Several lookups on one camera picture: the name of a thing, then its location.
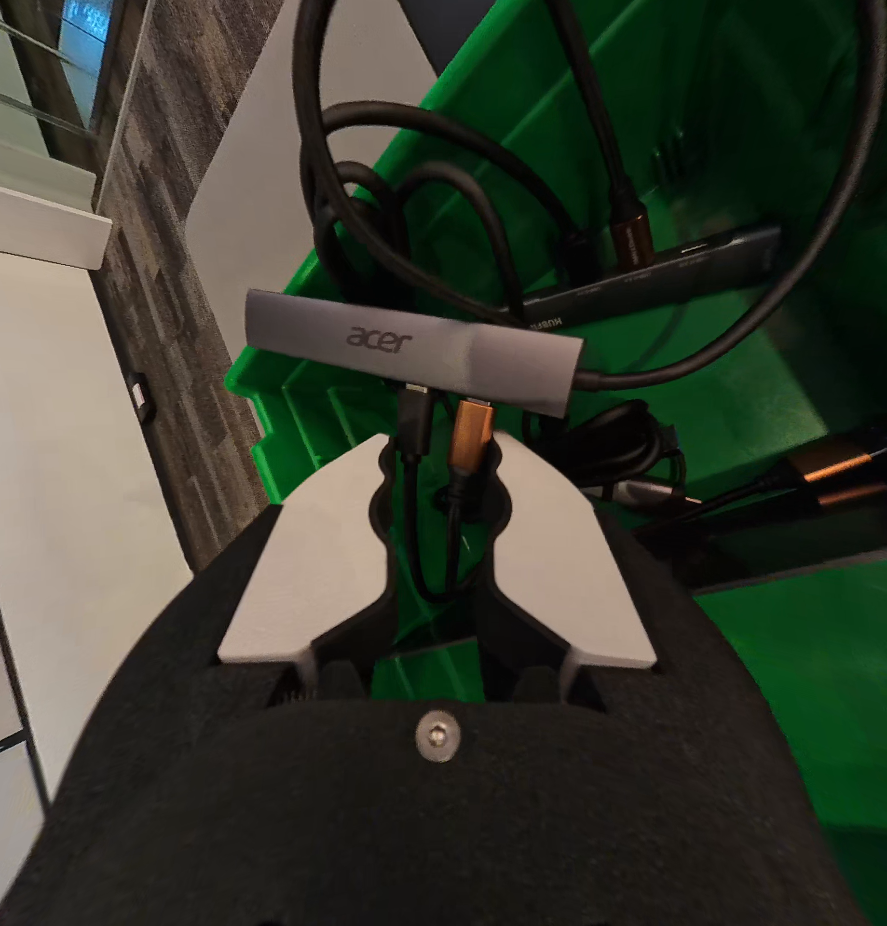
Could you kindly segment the black cable silver plug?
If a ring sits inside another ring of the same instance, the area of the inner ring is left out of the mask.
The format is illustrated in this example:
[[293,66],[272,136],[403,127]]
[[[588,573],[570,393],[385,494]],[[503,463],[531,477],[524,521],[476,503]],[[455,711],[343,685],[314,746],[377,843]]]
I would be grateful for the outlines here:
[[[456,410],[446,393],[407,384],[398,393],[397,448],[403,464],[403,536],[407,563],[417,593],[437,604],[441,590],[431,590],[423,571],[419,548],[419,467],[430,453],[433,418],[442,402],[451,425]],[[570,426],[569,419],[555,419],[525,411],[521,415],[522,442],[581,490],[595,489],[603,500],[612,500],[626,483],[643,480],[662,460],[670,462],[664,494],[652,502],[635,503],[636,510],[662,509],[680,512],[692,507],[685,493],[687,464],[678,439],[649,411],[644,400],[632,399]],[[443,489],[435,505],[444,512]]]

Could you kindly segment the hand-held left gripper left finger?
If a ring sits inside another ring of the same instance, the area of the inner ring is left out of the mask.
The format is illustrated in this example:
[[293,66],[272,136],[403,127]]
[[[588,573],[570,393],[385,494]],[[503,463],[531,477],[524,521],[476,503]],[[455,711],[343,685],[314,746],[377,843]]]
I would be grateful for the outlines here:
[[395,473],[394,440],[380,433],[286,496],[218,646],[222,664],[283,665],[308,694],[338,678],[371,696],[399,629]]

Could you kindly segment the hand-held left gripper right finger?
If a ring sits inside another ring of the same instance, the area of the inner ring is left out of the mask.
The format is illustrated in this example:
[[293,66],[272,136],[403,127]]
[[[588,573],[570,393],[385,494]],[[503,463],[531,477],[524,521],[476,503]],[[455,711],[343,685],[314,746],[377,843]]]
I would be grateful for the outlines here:
[[491,530],[477,577],[484,699],[545,669],[566,701],[583,671],[650,670],[657,654],[592,505],[519,439],[491,441]]

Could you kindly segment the green plastic bin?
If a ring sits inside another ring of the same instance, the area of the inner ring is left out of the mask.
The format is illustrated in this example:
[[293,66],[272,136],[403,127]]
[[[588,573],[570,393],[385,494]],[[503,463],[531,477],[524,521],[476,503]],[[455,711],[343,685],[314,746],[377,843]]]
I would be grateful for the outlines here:
[[[584,349],[576,426],[628,400],[678,439],[694,505],[887,409],[887,2],[571,2],[655,255],[783,227],[748,289],[553,330]],[[316,249],[285,295],[529,328],[525,295],[621,272],[609,182],[545,2],[498,2],[421,106],[329,105],[338,2],[301,2],[291,83],[301,217]],[[376,434],[394,440],[399,629],[372,694],[329,681],[222,747],[229,858],[255,918],[285,924],[865,924],[887,843],[887,563],[696,600],[632,535],[680,512],[670,462],[592,505],[657,654],[531,669],[484,699],[477,577],[416,591],[403,536],[406,383],[247,345],[226,385],[264,427],[277,506]]]

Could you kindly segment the dark blue table mat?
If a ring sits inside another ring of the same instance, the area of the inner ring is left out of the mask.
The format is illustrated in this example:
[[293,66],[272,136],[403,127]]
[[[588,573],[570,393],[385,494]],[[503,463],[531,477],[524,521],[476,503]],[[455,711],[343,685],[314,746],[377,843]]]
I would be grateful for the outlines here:
[[437,77],[442,75],[495,4],[495,1],[399,2]]

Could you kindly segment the dark grey usb hub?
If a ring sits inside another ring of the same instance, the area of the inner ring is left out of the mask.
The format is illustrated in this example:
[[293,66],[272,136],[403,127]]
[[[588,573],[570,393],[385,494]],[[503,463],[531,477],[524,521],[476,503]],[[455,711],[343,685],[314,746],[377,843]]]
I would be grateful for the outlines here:
[[522,318],[534,330],[570,328],[756,287],[772,277],[783,239],[783,227],[771,221],[718,232],[660,252],[641,270],[530,292]]

